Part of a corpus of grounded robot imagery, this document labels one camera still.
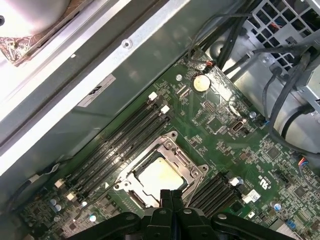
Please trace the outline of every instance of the green circuit board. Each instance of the green circuit board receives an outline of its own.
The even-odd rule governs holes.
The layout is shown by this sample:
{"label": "green circuit board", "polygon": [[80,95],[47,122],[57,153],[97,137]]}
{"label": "green circuit board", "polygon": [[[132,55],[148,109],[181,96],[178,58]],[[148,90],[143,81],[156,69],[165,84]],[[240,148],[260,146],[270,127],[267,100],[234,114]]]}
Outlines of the green circuit board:
{"label": "green circuit board", "polygon": [[[200,53],[198,59],[206,57]],[[131,211],[143,215],[143,210],[126,192],[111,189],[107,198],[93,204],[75,225],[73,218],[78,214],[79,208],[70,204],[66,199],[67,193],[55,190],[53,183],[77,168],[78,163],[143,104],[152,92],[163,97],[163,102],[170,106],[174,115],[161,130],[161,134],[177,131],[177,144],[197,165],[209,166],[200,188],[218,172],[229,171],[243,179],[243,194],[255,190],[260,195],[255,202],[244,203],[239,199],[238,211],[231,207],[227,207],[225,211],[265,227],[269,227],[277,219],[294,223],[294,226],[291,225],[292,231],[300,235],[301,239],[320,239],[320,196],[303,182],[297,160],[287,148],[269,137],[261,114],[218,68],[213,67],[206,73],[211,80],[208,91],[194,91],[192,79],[202,74],[202,70],[183,59],[179,60],[48,183],[20,214],[31,229],[37,226],[36,235],[39,239],[60,239],[62,233],[57,231],[67,232],[68,236],[74,230],[70,229],[72,224],[72,228],[77,228],[79,232],[120,212]],[[233,127],[239,120],[244,125],[239,131],[234,131]],[[306,167],[305,171],[308,179],[316,186],[317,177]],[[52,207],[48,206],[51,199],[59,200],[63,208],[61,212],[52,211]],[[281,210],[275,211],[271,202],[280,203]],[[98,213],[95,222],[88,221],[92,212]],[[37,232],[41,228],[46,230],[46,234]]]}

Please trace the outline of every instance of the ram slot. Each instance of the ram slot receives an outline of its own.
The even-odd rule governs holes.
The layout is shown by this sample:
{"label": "ram slot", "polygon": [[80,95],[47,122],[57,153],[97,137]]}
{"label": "ram slot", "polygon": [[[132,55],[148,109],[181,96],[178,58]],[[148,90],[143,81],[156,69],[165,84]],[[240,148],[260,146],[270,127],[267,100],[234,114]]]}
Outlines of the ram slot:
{"label": "ram slot", "polygon": [[140,150],[143,150],[143,146],[152,141],[154,138],[158,136],[158,132],[162,130],[167,122],[169,121],[169,118],[165,118],[165,120],[161,121],[160,124],[157,124],[155,127],[153,127],[150,130],[151,134],[146,134],[146,137],[144,139],[140,139],[139,143],[135,146],[135,148],[131,149],[125,156],[119,159],[117,163],[111,166],[110,169],[107,170],[107,172],[103,175],[103,178],[97,180],[92,186],[90,186],[88,189],[85,190],[83,193],[83,196],[86,198],[88,197],[92,192],[94,192],[100,185],[105,183],[107,179],[127,160],[129,160],[136,152]]}
{"label": "ram slot", "polygon": [[[119,146],[121,146],[121,144],[123,144],[125,141],[127,141],[128,139],[130,139],[132,137],[132,135],[135,133],[136,130],[139,130],[139,128],[143,128],[143,124],[145,124],[150,117],[152,117],[153,115],[156,114],[156,110],[158,109],[158,107],[155,107],[152,111],[147,112],[147,114],[145,114],[143,116],[143,118],[139,118],[139,124],[135,124],[130,126],[129,129],[126,130],[126,132],[124,134],[122,134],[105,152],[103,152],[101,154],[101,156],[99,156],[99,158],[97,158],[97,160],[87,169],[85,169],[81,175],[79,175],[78,178],[76,178],[73,182],[75,182],[75,188],[79,187],[80,185],[82,185],[82,182],[86,179],[88,179],[92,174],[95,174],[96,170],[98,168],[100,168],[100,165],[104,166],[105,162],[108,162],[108,156],[110,154],[113,153],[113,151],[115,151],[117,148],[119,148]],[[120,149],[118,149],[116,152],[113,153],[113,156],[118,154],[119,151],[121,151],[122,147],[120,147]]]}
{"label": "ram slot", "polygon": [[228,183],[228,179],[218,173],[195,194],[189,206],[201,209],[210,218],[234,203],[238,195],[239,192]]}
{"label": "ram slot", "polygon": [[95,159],[95,155],[99,154],[99,152],[105,148],[110,141],[112,141],[117,135],[119,135],[125,128],[127,128],[130,124],[136,121],[136,119],[145,112],[145,109],[150,105],[149,102],[145,102],[141,105],[136,111],[133,112],[130,117],[128,117],[119,127],[117,127],[111,135],[109,135],[98,147],[96,147],[77,167],[72,173],[65,177],[67,181],[72,181],[78,175],[82,174],[82,171],[86,169],[86,167],[90,166]]}
{"label": "ram slot", "polygon": [[124,154],[127,149],[132,149],[135,146],[135,142],[137,140],[139,140],[139,138],[141,137],[141,135],[144,134],[145,130],[150,127],[153,122],[158,118],[158,114],[154,114],[153,116],[149,117],[148,119],[146,119],[142,125],[139,125],[137,127],[137,132],[133,131],[133,133],[127,137],[127,139],[129,139],[129,142],[125,142],[110,158],[108,158],[105,162],[103,162],[102,165],[98,166],[97,169],[94,169],[92,171],[92,175],[87,175],[84,176],[83,179],[85,179],[85,181],[83,183],[81,183],[80,188],[78,188],[77,190],[81,190],[85,187],[88,186],[88,184],[91,184],[92,181],[97,178],[104,170],[105,168],[111,163],[113,162],[116,158],[118,158],[119,156],[121,156],[122,154]]}

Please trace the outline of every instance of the wire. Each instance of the wire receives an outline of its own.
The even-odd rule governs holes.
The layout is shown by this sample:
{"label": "wire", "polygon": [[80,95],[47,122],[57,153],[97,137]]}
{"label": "wire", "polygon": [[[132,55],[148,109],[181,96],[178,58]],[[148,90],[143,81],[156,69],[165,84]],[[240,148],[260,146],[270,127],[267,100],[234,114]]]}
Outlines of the wire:
{"label": "wire", "polygon": [[16,203],[16,201],[18,200],[19,196],[27,189],[27,187],[29,187],[32,183],[37,181],[40,177],[42,177],[44,175],[50,175],[50,174],[56,172],[59,169],[59,166],[61,165],[62,162],[64,162],[64,161],[54,163],[53,165],[51,164],[51,165],[47,166],[45,169],[36,173],[32,177],[30,177],[27,181],[25,181],[10,197],[10,199],[8,200],[8,203],[5,207],[4,212],[5,213],[11,212],[11,210],[12,210],[14,204]]}
{"label": "wire", "polygon": [[194,64],[206,64],[208,61],[198,61],[198,60],[193,60],[192,59],[192,50],[195,48],[196,44],[197,44],[197,40],[199,38],[199,36],[201,35],[201,33],[203,32],[203,30],[211,23],[211,21],[215,18],[241,18],[241,17],[251,17],[251,14],[248,13],[234,13],[234,14],[216,14],[211,16],[203,25],[202,27],[200,27],[200,29],[198,30],[198,32],[194,35],[194,37],[192,38],[192,41],[189,45],[188,48],[188,53],[187,53],[187,58],[188,61]]}
{"label": "wire", "polygon": [[300,171],[300,174],[301,174],[301,177],[302,177],[303,181],[308,185],[308,187],[312,189],[312,191],[314,191],[314,192],[316,192],[316,193],[320,193],[320,189],[319,189],[318,187],[313,186],[313,185],[307,180],[307,178],[306,178],[306,176],[305,176],[305,173],[304,173],[303,168],[304,168],[308,163],[309,163],[308,161],[303,161],[300,165],[298,165],[299,171]]}
{"label": "wire", "polygon": [[[253,11],[261,2],[259,0],[250,0],[244,7],[245,13],[250,13]],[[232,50],[234,49],[234,46],[236,44],[236,40],[242,30],[242,27],[247,20],[247,16],[242,17],[238,22],[235,23],[233,28],[231,29],[229,36],[227,37],[224,46],[219,54],[219,57],[217,58],[216,65],[221,70],[224,68],[227,60],[229,59]]]}
{"label": "wire", "polygon": [[[278,47],[269,47],[269,48],[261,48],[252,51],[253,54],[262,54],[262,53],[270,53],[270,54],[300,54],[304,50],[308,48],[308,45],[295,45],[295,46],[278,46]],[[240,67],[244,64],[248,59],[249,55],[246,54],[240,60],[238,60],[233,66],[229,67],[227,70],[224,71],[225,75],[233,72],[236,68]]]}
{"label": "wire", "polygon": [[297,81],[299,80],[300,76],[303,74],[304,70],[306,69],[307,65],[310,62],[310,53],[309,52],[305,52],[302,56],[301,56],[301,60],[299,62],[299,64],[297,65],[297,67],[294,69],[290,80],[284,85],[279,97],[277,98],[277,100],[275,101],[275,104],[272,108],[272,112],[271,112],[271,116],[269,119],[269,128],[268,128],[268,132],[269,135],[272,139],[274,139],[275,141],[277,141],[278,143],[280,143],[281,145],[290,148],[298,153],[301,153],[302,155],[306,156],[306,157],[311,157],[311,158],[320,158],[320,153],[314,153],[314,152],[310,152],[307,151],[305,149],[302,149],[300,147],[297,147],[295,145],[292,145],[291,143],[287,142],[285,139],[283,139],[278,132],[276,132],[274,130],[274,126],[275,126],[275,122],[277,119],[277,116],[279,115],[279,112],[282,108],[282,106],[284,105],[289,93],[291,92],[293,86],[297,83]]}
{"label": "wire", "polygon": [[292,114],[291,117],[289,117],[289,119],[286,121],[286,123],[283,126],[282,132],[281,132],[281,137],[283,137],[284,139],[286,139],[288,130],[291,126],[291,124],[301,115],[307,115],[310,113],[313,113],[315,111],[315,109],[310,105],[307,104],[305,106],[300,107],[294,114]]}
{"label": "wire", "polygon": [[277,76],[282,73],[282,69],[280,67],[276,67],[273,70],[273,74],[270,78],[270,80],[266,83],[266,85],[263,88],[262,92],[262,106],[263,106],[263,112],[264,112],[264,118],[268,122],[269,121],[269,114],[268,114],[268,108],[267,108],[267,93],[269,86],[276,80]]}

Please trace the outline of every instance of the mounting hole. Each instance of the mounting hole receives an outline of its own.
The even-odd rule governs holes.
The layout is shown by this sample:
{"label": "mounting hole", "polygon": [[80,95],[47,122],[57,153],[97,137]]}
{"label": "mounting hole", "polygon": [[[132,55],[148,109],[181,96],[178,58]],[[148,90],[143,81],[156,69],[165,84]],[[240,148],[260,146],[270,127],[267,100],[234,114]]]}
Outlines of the mounting hole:
{"label": "mounting hole", "polygon": [[125,39],[122,41],[122,47],[124,47],[125,49],[130,49],[132,47],[132,41],[129,39]]}
{"label": "mounting hole", "polygon": [[5,18],[4,16],[0,15],[0,26],[2,26],[3,24],[5,24]]}

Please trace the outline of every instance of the label sticker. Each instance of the label sticker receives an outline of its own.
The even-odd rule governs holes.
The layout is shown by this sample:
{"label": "label sticker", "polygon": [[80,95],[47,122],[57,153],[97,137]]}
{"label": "label sticker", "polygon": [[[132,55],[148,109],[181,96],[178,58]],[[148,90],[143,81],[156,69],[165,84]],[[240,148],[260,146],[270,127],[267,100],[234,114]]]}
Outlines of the label sticker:
{"label": "label sticker", "polygon": [[102,82],[100,82],[81,102],[78,103],[78,107],[86,108],[93,102],[107,87],[110,86],[116,80],[115,76],[110,74]]}

